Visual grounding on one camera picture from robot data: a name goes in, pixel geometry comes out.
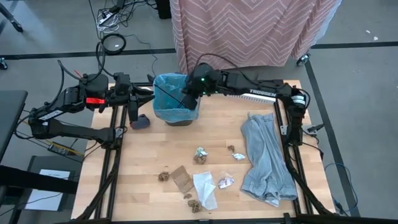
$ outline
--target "blue plastic bag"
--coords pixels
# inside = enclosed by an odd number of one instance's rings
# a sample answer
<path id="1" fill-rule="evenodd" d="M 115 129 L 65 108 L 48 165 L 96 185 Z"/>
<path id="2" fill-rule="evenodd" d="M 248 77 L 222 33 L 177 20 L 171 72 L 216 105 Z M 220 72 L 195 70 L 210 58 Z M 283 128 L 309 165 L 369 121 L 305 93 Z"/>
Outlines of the blue plastic bag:
<path id="1" fill-rule="evenodd" d="M 181 101 L 185 96 L 181 90 L 185 87 L 185 79 L 187 77 L 188 76 L 186 75 L 167 73 L 158 75 L 155 78 L 155 99 L 153 102 L 153 107 L 156 117 L 168 123 L 192 121 L 198 119 L 199 102 L 194 110 L 186 109 L 184 105 L 181 104 Z M 175 99 L 173 99 L 163 90 L 172 95 Z"/>

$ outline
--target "brown paper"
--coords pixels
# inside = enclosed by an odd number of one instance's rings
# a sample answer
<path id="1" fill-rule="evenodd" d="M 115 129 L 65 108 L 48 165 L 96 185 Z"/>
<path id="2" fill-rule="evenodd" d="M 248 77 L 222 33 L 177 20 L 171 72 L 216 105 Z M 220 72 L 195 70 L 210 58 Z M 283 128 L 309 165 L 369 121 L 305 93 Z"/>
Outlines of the brown paper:
<path id="1" fill-rule="evenodd" d="M 184 166 L 180 166 L 170 175 L 182 193 L 187 193 L 193 187 L 192 178 L 189 176 Z"/>

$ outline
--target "gray towel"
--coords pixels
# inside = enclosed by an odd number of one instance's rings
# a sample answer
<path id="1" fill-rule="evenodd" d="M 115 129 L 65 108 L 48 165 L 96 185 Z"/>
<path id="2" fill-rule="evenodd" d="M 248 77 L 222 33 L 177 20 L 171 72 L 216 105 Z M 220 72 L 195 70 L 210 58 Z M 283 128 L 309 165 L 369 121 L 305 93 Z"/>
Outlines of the gray towel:
<path id="1" fill-rule="evenodd" d="M 241 190 L 276 207 L 279 200 L 295 200 L 297 191 L 282 157 L 274 115 L 249 114 L 241 131 L 253 165 L 244 177 Z"/>

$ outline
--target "red light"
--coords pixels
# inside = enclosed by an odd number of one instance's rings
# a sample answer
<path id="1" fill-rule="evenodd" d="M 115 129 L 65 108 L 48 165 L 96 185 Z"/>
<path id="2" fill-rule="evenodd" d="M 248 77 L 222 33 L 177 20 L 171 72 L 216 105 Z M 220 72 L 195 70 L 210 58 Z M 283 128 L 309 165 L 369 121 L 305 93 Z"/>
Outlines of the red light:
<path id="1" fill-rule="evenodd" d="M 86 103 L 91 103 L 91 104 L 104 104 L 105 100 L 103 99 L 98 99 L 98 98 L 87 98 Z"/>

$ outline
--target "gray floor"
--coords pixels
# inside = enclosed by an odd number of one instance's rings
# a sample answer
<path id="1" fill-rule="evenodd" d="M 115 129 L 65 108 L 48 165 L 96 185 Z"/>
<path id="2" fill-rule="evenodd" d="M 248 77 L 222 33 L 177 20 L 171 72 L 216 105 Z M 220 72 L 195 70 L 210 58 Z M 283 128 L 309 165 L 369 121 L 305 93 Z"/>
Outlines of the gray floor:
<path id="1" fill-rule="evenodd" d="M 92 1 L 95 12 L 105 3 L 104 0 Z M 25 32 L 19 34 L 6 24 L 0 35 L 0 55 L 92 52 L 98 41 L 88 1 L 18 1 L 13 14 Z M 398 41 L 397 15 L 398 1 L 395 0 L 345 0 L 326 36 L 318 43 L 374 42 L 374 37 L 378 38 L 377 42 Z M 129 27 L 121 28 L 120 33 L 137 34 L 142 41 L 150 42 L 153 49 L 174 47 L 171 21 L 158 19 L 157 13 L 147 6 L 137 9 Z M 148 49 L 148 46 L 128 37 L 126 49 Z M 398 157 L 398 47 L 317 49 L 311 53 L 313 71 L 343 161 L 351 170 L 361 216 L 398 219 L 398 202 L 394 194 L 398 188 L 395 178 L 398 168 L 395 161 Z M 159 60 L 154 66 L 157 74 L 178 70 L 175 54 L 157 56 Z M 60 81 L 57 59 L 70 70 L 81 73 L 97 69 L 93 57 L 9 60 L 9 70 L 0 71 L 0 89 L 27 90 L 26 108 L 40 106 L 51 100 L 57 91 Z M 144 82 L 146 75 L 151 73 L 152 62 L 151 55 L 115 56 L 107 58 L 106 67 L 113 72 L 128 73 L 136 82 Z M 252 77 L 259 75 L 260 79 L 299 79 L 303 88 L 313 96 L 309 109 L 313 123 L 322 123 L 306 69 L 296 67 L 295 60 L 289 60 L 280 68 L 256 67 L 244 71 Z M 74 84 L 74 80 L 66 77 L 65 86 Z M 68 114 L 62 119 L 89 126 L 92 113 Z M 29 133 L 25 125 L 21 125 L 21 131 Z M 319 146 L 325 152 L 324 165 L 327 165 L 333 162 L 333 156 L 324 129 L 319 138 Z M 56 140 L 62 144 L 73 141 L 70 138 Z M 79 151 L 84 147 L 84 141 L 76 144 Z M 30 142 L 12 138 L 2 164 L 27 169 L 33 155 L 54 154 Z M 333 167 L 326 173 L 332 194 L 347 208 L 336 169 Z M 0 213 L 9 208 L 1 207 Z M 32 220 L 40 224 L 61 222 L 69 215 L 70 210 L 56 213 L 23 211 L 19 223 L 32 223 Z M 8 217 L 0 217 L 0 222 L 5 223 Z"/>

